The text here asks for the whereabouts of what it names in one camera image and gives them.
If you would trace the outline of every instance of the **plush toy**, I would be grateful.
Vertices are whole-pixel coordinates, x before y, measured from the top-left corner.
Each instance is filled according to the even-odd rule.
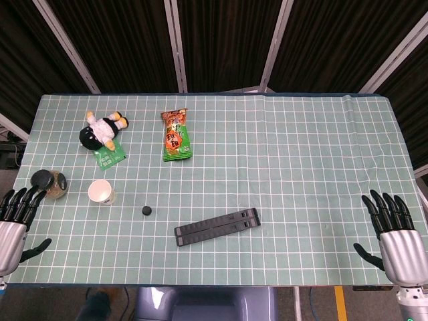
[[[114,150],[113,138],[119,133],[119,130],[129,125],[128,120],[119,112],[114,112],[107,118],[96,119],[93,112],[86,113],[88,127],[80,131],[79,139],[83,146],[89,150],[98,150],[103,145],[108,149]]]

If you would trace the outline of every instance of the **paper cup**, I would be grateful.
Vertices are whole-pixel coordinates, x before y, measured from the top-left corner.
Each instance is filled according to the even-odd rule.
[[[105,179],[97,179],[92,182],[89,186],[88,194],[91,201],[105,205],[111,205],[116,200],[116,192]]]

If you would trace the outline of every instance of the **table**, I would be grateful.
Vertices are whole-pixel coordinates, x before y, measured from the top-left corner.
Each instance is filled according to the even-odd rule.
[[[184,107],[194,156],[164,163],[160,113]],[[87,110],[130,121],[118,135],[128,157],[106,171],[78,140]],[[25,248],[52,244],[11,283],[387,284],[352,247],[379,254],[360,199],[370,189],[402,196],[427,242],[407,149],[380,96],[43,96],[15,189],[39,169],[63,172],[70,190],[39,208]],[[113,206],[89,200],[95,179],[114,185]],[[249,207],[261,227],[177,247],[174,227]]]

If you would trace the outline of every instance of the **small black sphere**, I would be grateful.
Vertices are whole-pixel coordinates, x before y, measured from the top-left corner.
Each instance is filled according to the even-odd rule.
[[[152,208],[150,206],[144,206],[142,208],[142,213],[144,215],[150,215],[152,213]]]

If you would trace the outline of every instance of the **black curtain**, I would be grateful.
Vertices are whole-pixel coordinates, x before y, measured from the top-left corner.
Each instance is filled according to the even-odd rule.
[[[376,91],[391,101],[413,167],[428,164],[428,38]]]
[[[178,0],[189,92],[260,85],[281,0]]]
[[[44,94],[89,92],[32,1],[0,1],[0,112],[26,132]]]
[[[49,0],[102,93],[177,92],[161,0]]]
[[[358,92],[428,11],[428,1],[295,1],[268,86]]]

